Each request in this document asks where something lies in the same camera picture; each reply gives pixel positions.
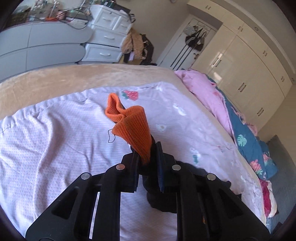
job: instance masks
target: orange ribbed cuff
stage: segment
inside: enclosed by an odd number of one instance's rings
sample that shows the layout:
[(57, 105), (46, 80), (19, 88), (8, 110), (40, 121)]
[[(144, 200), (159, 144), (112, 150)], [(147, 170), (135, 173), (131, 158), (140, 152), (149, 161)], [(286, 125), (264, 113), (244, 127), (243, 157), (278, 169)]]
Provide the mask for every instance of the orange ribbed cuff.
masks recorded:
[(119, 97), (111, 93), (108, 97), (106, 116), (116, 122), (112, 133), (123, 138), (141, 156), (142, 163), (150, 161), (151, 134), (142, 106), (123, 109)]

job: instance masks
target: door frame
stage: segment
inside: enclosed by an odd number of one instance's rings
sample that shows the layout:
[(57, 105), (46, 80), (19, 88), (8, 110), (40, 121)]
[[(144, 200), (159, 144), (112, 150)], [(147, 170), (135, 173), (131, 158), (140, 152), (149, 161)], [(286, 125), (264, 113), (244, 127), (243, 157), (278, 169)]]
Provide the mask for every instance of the door frame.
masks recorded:
[(205, 22), (204, 20), (189, 14), (188, 17), (185, 19), (185, 21), (181, 24), (181, 26), (178, 28), (178, 30), (176, 31), (176, 33), (173, 35), (173, 37), (171, 38), (171, 40), (169, 41), (169, 43), (167, 44), (167, 46), (165, 47), (164, 51), (161, 53), (161, 55), (158, 57), (156, 64), (157, 66), (159, 66), (161, 64), (161, 62), (164, 60), (164, 58), (167, 56), (168, 52), (171, 50), (171, 48), (173, 47), (173, 45), (175, 44), (175, 42), (177, 41), (177, 39), (180, 37), (180, 35), (182, 34), (183, 30), (187, 27), (188, 23), (191, 21), (191, 19), (197, 19), (198, 21), (204, 23), (205, 25), (209, 26), (210, 28), (212, 28), (215, 31), (218, 31), (217, 28), (214, 28), (212, 25), (208, 24), (207, 22)]

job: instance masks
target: red strawberry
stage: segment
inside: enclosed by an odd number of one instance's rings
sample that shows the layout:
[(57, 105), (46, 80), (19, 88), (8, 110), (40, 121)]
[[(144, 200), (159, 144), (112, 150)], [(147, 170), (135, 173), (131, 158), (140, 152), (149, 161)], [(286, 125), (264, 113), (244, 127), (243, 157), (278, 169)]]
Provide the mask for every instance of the red strawberry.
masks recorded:
[(122, 91), (122, 95), (126, 98), (126, 99), (131, 99), (133, 101), (136, 101), (138, 99), (138, 92), (137, 91), (128, 91), (128, 90), (124, 90)]

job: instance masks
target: black thread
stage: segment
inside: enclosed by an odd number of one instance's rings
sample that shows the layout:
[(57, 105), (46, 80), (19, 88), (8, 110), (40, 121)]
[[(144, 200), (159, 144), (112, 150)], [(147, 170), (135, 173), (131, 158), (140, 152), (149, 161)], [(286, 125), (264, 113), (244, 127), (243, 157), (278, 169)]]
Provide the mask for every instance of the black thread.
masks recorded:
[(109, 134), (109, 131), (111, 131), (111, 130), (113, 130), (113, 128), (110, 129), (110, 130), (108, 130), (108, 136), (109, 136), (108, 143), (114, 142), (115, 141), (115, 138), (116, 138), (116, 136), (114, 135), (114, 140), (110, 142), (110, 134)]

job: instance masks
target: mattress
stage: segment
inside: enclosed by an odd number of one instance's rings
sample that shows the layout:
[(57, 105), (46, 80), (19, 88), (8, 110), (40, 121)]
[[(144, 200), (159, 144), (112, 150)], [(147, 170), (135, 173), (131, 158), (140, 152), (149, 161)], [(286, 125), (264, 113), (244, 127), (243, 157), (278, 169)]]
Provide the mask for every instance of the mattress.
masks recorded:
[[(41, 101), (86, 89), (102, 86), (141, 86), (155, 82), (173, 84), (207, 115), (226, 142), (233, 142), (216, 118), (186, 89), (173, 71), (155, 66), (75, 65), (35, 70), (12, 77), (0, 84), (0, 118)], [(236, 152), (245, 170), (257, 186), (260, 186), (252, 168), (238, 150)], [(259, 218), (265, 224), (263, 196), (261, 200), (261, 207), (256, 208), (260, 209)]]

